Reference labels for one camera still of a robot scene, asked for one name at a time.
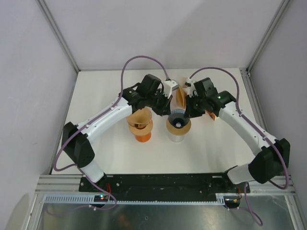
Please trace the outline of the blue glass dripper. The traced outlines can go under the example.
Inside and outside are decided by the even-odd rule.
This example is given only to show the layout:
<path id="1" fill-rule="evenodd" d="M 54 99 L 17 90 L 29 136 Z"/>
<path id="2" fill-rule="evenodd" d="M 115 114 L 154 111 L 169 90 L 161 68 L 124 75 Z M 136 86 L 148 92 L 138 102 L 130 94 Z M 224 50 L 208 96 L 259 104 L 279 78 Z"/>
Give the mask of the blue glass dripper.
<path id="1" fill-rule="evenodd" d="M 171 111 L 168 121 L 175 128 L 183 128 L 188 122 L 185 117 L 185 110 L 175 109 Z"/>

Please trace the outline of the pink glass dripper cone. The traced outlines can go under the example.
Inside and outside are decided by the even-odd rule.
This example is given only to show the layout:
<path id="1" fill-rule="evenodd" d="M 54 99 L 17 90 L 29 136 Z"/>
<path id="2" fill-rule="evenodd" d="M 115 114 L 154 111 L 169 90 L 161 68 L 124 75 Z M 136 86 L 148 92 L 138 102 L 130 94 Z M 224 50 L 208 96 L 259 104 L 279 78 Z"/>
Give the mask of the pink glass dripper cone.
<path id="1" fill-rule="evenodd" d="M 128 124 L 136 129 L 144 129 L 152 120 L 151 113 L 133 113 L 126 118 Z"/>

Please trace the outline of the brown paper coffee filter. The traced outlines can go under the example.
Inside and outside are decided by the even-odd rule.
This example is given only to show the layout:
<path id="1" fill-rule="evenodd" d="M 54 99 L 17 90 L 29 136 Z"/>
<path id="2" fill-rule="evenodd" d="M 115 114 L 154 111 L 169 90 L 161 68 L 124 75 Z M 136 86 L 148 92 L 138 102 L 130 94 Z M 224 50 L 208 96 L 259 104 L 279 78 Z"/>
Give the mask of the brown paper coffee filter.
<path id="1" fill-rule="evenodd" d="M 152 113 L 148 108 L 143 108 L 127 116 L 126 120 L 131 126 L 135 124 L 146 126 L 152 120 Z"/>

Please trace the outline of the clear glass dripper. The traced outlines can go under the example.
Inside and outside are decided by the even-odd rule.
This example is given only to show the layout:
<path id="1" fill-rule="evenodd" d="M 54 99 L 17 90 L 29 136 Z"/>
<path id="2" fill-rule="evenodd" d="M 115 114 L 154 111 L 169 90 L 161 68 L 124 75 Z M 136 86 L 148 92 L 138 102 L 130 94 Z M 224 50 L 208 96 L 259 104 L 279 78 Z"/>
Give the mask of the clear glass dripper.
<path id="1" fill-rule="evenodd" d="M 185 135 L 174 135 L 172 133 L 169 133 L 169 139 L 174 143 L 180 143 L 184 140 Z"/>

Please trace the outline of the orange glass beaker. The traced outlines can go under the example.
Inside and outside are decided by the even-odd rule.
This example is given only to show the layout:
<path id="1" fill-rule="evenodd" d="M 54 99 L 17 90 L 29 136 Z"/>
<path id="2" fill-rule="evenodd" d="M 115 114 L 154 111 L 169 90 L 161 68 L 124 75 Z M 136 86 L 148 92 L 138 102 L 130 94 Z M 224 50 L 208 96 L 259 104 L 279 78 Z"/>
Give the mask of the orange glass beaker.
<path id="1" fill-rule="evenodd" d="M 135 135 L 135 139 L 138 141 L 138 142 L 141 142 L 141 143 L 144 143 L 144 142 L 147 142 L 149 141 L 151 138 L 151 132 L 147 133 L 146 135 Z"/>

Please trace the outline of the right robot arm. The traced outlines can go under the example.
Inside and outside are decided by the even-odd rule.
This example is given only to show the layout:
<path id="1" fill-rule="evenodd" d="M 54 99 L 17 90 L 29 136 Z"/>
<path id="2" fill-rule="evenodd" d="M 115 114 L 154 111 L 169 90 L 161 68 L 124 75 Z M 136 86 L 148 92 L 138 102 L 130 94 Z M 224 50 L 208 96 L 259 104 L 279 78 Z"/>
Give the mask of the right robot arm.
<path id="1" fill-rule="evenodd" d="M 200 81 L 186 79 L 185 85 L 189 87 L 185 116 L 194 118 L 206 112 L 214 113 L 239 134 L 255 156 L 252 162 L 227 171 L 227 177 L 221 180 L 226 192 L 233 192 L 242 182 L 264 184 L 288 167 L 290 143 L 284 138 L 277 139 L 250 120 L 238 108 L 231 93 L 218 92 L 210 78 Z"/>

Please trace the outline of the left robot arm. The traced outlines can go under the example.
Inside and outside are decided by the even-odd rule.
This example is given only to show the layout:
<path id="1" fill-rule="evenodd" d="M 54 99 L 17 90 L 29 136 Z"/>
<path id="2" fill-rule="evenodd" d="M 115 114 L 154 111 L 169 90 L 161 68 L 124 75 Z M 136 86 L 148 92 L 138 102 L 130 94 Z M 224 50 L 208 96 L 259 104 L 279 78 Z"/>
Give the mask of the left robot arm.
<path id="1" fill-rule="evenodd" d="M 105 110 L 78 124 L 68 122 L 62 133 L 64 152 L 89 179 L 89 186 L 102 191 L 106 186 L 104 170 L 95 160 L 92 143 L 118 121 L 150 107 L 157 115 L 170 114 L 172 92 L 178 88 L 175 80 L 161 81 L 152 74 L 141 82 L 123 89 L 119 97 Z"/>

